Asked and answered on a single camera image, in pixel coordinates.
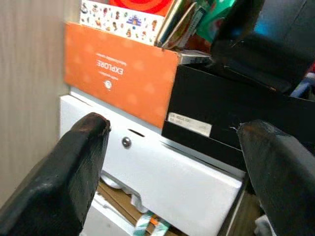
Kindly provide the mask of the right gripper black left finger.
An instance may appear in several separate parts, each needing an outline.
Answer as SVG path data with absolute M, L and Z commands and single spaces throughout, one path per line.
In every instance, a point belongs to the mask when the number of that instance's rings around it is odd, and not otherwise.
M 79 236 L 102 170 L 110 121 L 78 120 L 0 208 L 0 236 Z

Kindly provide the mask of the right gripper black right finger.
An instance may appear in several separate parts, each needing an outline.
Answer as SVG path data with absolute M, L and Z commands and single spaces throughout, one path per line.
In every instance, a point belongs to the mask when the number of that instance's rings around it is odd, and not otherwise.
M 315 236 L 315 156 L 262 120 L 242 123 L 237 135 L 251 184 L 276 236 Z

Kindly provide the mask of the brown cardboard sheet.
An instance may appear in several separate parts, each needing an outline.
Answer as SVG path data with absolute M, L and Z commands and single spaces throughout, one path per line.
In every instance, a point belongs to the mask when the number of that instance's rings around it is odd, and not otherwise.
M 126 194 L 121 189 L 114 189 L 100 180 L 97 191 L 106 201 L 108 201 L 116 210 L 118 210 L 118 212 L 121 213 L 128 220 L 128 222 L 131 223 L 132 226 L 135 226 L 137 221 L 143 215 L 143 213 L 140 213 L 130 203 L 131 196 Z M 151 236 L 151 233 L 157 224 L 158 216 L 154 215 L 154 218 L 155 219 L 151 220 L 151 223 L 147 228 L 146 236 Z M 165 236 L 182 236 L 182 232 L 171 226 Z

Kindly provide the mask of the teal orange striped item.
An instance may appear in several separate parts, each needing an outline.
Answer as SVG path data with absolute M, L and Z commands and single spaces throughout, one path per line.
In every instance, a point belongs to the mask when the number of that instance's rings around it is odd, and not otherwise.
M 154 213 L 147 211 L 137 221 L 132 236 L 146 236 L 147 228 L 154 218 Z M 170 228 L 170 224 L 162 218 L 157 219 L 157 224 L 154 227 L 151 236 L 165 236 Z

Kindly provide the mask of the black cardboard box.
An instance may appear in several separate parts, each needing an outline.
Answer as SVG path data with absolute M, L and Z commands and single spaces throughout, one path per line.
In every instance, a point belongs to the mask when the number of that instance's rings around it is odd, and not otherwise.
M 193 67 L 177 68 L 168 111 L 212 125 L 205 137 L 164 121 L 163 137 L 195 151 L 197 158 L 245 171 L 237 129 L 260 119 L 294 136 L 315 155 L 315 101 L 215 76 Z

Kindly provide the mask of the white box label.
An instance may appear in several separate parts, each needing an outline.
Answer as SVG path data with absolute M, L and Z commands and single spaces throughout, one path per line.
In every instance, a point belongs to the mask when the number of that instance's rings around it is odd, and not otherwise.
M 205 137 L 211 134 L 212 125 L 174 112 L 168 113 L 167 121 Z

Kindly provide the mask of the light wooden cabinet panel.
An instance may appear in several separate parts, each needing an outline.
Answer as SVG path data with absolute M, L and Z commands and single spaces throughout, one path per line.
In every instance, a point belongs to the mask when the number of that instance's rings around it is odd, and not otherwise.
M 59 138 L 64 26 L 81 0 L 0 0 L 0 208 Z

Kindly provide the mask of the white box with metal snap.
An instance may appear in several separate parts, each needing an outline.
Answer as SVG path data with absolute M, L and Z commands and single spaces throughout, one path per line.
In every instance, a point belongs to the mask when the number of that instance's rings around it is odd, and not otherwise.
M 240 178 L 166 145 L 157 132 L 112 109 L 72 95 L 60 97 L 60 134 L 89 113 L 111 123 L 101 171 L 187 236 L 228 235 L 244 185 Z M 131 139 L 130 148 L 123 137 Z

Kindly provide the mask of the black leather bag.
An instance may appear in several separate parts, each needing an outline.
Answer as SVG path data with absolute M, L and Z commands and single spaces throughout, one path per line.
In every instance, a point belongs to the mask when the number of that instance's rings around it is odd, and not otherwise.
M 227 71 L 292 92 L 315 63 L 315 0 L 236 0 L 211 53 Z

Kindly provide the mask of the orange cardboard box white print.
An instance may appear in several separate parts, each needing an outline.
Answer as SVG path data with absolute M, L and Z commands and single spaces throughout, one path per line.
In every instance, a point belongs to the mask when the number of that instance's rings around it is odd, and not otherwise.
M 158 128 L 164 123 L 178 63 L 173 51 L 65 24 L 65 82 Z

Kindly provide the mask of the green package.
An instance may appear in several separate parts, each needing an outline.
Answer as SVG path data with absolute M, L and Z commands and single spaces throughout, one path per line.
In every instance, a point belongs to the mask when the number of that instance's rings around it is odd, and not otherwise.
M 211 0 L 211 5 L 197 27 L 197 35 L 212 43 L 223 21 L 237 0 Z

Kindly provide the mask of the white box with cartoon print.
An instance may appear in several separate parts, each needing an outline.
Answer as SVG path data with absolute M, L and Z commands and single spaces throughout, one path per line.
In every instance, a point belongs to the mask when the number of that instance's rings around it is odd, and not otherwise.
M 164 17 L 91 0 L 81 0 L 80 23 L 153 46 Z

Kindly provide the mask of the dark cover picture book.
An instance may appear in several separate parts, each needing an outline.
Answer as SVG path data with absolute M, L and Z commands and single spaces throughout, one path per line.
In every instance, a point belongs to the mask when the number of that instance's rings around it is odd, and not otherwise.
M 157 35 L 155 46 L 161 47 L 186 13 L 193 0 L 173 0 Z

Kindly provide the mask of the red swirl print box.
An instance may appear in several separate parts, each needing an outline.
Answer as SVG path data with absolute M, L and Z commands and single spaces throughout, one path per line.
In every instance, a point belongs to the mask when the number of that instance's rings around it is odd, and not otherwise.
M 165 16 L 174 0 L 109 0 L 110 5 Z

